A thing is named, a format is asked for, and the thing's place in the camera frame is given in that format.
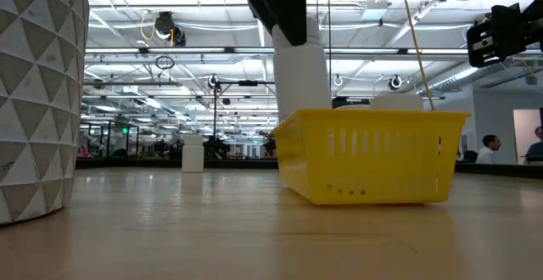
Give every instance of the black cable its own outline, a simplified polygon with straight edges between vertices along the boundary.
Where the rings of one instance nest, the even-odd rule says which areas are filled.
[[[328,82],[330,85],[330,92],[332,92],[332,7],[330,0],[328,0]]]

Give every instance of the yellow plastic basket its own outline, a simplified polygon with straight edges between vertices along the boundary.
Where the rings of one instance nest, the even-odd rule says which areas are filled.
[[[274,131],[281,181],[314,204],[446,201],[468,116],[299,110]]]

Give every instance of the yellow cable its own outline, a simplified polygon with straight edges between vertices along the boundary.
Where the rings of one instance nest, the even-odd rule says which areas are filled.
[[[145,36],[145,33],[143,33],[143,22],[145,21],[145,14],[147,14],[147,12],[143,12],[142,26],[139,27],[139,32],[142,33],[142,37],[145,40],[151,40],[154,37],[154,23],[156,22],[156,18],[153,20],[153,32],[151,32],[151,37],[147,37],[147,36]]]
[[[526,67],[526,69],[528,70],[528,72],[535,78],[537,78],[537,75],[532,71],[532,69],[528,66],[528,64],[526,64],[526,62],[524,61],[524,59],[520,59],[520,61],[523,63],[524,67]]]
[[[424,88],[426,89],[426,94],[428,95],[428,99],[430,101],[430,107],[432,108],[432,111],[435,111],[432,93],[430,92],[430,88],[428,87],[428,83],[426,82],[426,74],[424,73],[423,60],[421,59],[421,53],[418,48],[417,36],[415,35],[415,26],[413,25],[413,20],[411,18],[411,9],[409,8],[409,2],[407,0],[404,0],[404,2],[406,3],[407,19],[409,19],[409,26],[411,27],[411,34],[413,35],[413,42],[415,43],[415,49],[417,50],[418,67],[421,70],[421,76],[423,77]]]

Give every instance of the security camera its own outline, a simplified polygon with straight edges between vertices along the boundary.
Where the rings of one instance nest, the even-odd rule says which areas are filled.
[[[398,75],[391,78],[389,80],[389,88],[390,88],[390,90],[398,90],[398,89],[400,89],[401,83],[402,83],[402,80]]]

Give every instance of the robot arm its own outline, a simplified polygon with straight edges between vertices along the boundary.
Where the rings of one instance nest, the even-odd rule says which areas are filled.
[[[469,63],[478,68],[500,63],[536,42],[543,42],[543,0],[534,0],[523,12],[518,3],[496,5],[488,20],[467,32]]]

